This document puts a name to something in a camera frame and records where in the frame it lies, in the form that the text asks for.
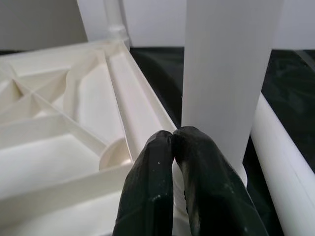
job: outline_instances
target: white plastic tray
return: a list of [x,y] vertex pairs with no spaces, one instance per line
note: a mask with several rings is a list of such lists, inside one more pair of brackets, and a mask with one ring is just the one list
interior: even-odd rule
[[[122,42],[0,58],[0,235],[110,235],[146,140],[175,126]],[[174,211],[174,233],[189,235]]]

